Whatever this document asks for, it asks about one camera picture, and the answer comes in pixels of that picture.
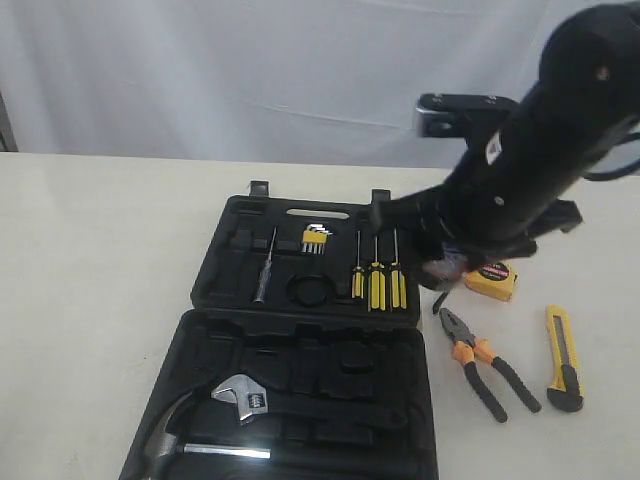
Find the yellow tape measure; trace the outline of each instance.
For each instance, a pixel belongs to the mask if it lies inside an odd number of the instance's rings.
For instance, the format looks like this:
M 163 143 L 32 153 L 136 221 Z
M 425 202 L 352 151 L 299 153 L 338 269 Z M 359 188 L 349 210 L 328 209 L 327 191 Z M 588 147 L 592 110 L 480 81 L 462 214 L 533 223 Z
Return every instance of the yellow tape measure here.
M 467 288 L 491 298 L 511 300 L 518 275 L 508 263 L 496 262 L 483 265 L 464 278 Z

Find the hammer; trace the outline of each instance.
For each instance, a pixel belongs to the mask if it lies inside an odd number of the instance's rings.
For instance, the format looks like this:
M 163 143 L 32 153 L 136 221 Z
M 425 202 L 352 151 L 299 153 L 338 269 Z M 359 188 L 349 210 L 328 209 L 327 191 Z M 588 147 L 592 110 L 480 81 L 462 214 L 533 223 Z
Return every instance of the hammer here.
M 143 449 L 147 469 L 142 480 L 161 480 L 162 473 L 176 454 L 232 455 L 269 460 L 272 464 L 341 473 L 369 475 L 410 480 L 416 477 L 418 465 L 407 454 L 386 452 L 342 451 L 288 447 L 279 449 L 231 447 L 199 443 L 179 444 L 177 435 L 167 432 L 167 426 L 176 410 L 191 397 L 186 393 L 176 400 L 162 415 Z
M 201 445 L 186 443 L 180 445 L 177 435 L 167 432 L 167 426 L 174 413 L 189 398 L 192 392 L 186 393 L 176 400 L 160 417 L 153 428 L 142 454 L 147 463 L 147 469 L 142 480 L 160 480 L 169 462 L 176 453 L 207 453 L 218 455 L 234 455 L 249 458 L 269 459 L 270 452 L 265 448 L 230 447 L 223 445 Z

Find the white table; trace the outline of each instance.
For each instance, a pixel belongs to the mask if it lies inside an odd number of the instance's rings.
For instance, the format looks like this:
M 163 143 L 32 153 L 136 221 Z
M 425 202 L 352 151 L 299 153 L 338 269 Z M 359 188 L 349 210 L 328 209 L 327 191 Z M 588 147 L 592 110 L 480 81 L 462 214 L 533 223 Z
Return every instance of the white table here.
M 0 154 L 0 478 L 117 478 L 227 197 L 367 203 L 446 171 Z M 640 475 L 640 178 L 581 183 L 585 224 L 514 262 L 510 304 L 460 289 L 447 305 L 488 337 L 537 394 L 532 415 L 487 366 L 510 419 L 497 424 L 429 314 L 423 332 L 440 476 L 636 479 Z M 572 314 L 586 390 L 567 415 L 545 398 L 544 307 Z

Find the orange-handled pliers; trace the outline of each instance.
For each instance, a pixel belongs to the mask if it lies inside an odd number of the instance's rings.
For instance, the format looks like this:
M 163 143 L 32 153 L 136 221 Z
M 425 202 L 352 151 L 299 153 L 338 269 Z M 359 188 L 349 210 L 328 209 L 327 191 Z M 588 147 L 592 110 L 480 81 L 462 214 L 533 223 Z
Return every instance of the orange-handled pliers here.
M 476 357 L 500 372 L 529 410 L 534 413 L 540 411 L 542 408 L 540 402 L 522 383 L 513 368 L 493 351 L 487 339 L 476 338 L 469 330 L 469 327 L 447 308 L 440 309 L 440 320 L 442 321 L 442 328 L 444 328 L 447 336 L 453 342 L 453 358 L 462 364 L 465 376 L 471 387 L 498 422 L 504 423 L 507 421 L 507 412 L 504 411 L 500 402 L 478 375 Z

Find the black plastic tool case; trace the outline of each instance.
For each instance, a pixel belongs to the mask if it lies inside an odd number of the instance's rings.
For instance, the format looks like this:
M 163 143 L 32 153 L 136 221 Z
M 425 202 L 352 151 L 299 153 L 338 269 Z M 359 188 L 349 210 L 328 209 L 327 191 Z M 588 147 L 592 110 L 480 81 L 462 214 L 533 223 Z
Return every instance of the black plastic tool case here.
M 369 206 L 269 198 L 267 185 L 253 186 L 252 195 L 227 202 L 191 292 L 195 310 L 180 321 L 120 479 L 143 478 L 151 430 L 187 392 L 193 392 L 190 406 L 168 426 L 181 443 L 269 448 L 273 455 L 178 453 L 163 480 L 437 479 L 424 343 L 415 328 L 418 286 L 408 284 L 405 310 L 369 311 L 366 302 L 351 298 L 358 230 L 361 264 L 374 258 Z M 386 191 L 373 192 L 374 200 L 385 197 Z M 311 224 L 331 232 L 323 255 L 301 251 Z M 265 303 L 256 304 L 274 227 L 272 277 Z M 385 232 L 379 259 L 388 265 L 393 257 L 392 232 Z M 307 284 L 307 278 L 315 280 Z M 300 302 L 309 295 L 313 306 Z M 211 399 L 211 390 L 235 374 L 264 386 L 267 397 L 273 392 L 300 406 L 331 402 L 347 413 L 325 418 L 316 409 L 307 416 L 301 407 L 291 415 L 257 415 L 240 426 L 236 405 Z M 400 412 L 394 428 L 377 420 L 358 423 L 372 406 Z M 309 457 L 308 466 L 300 461 Z

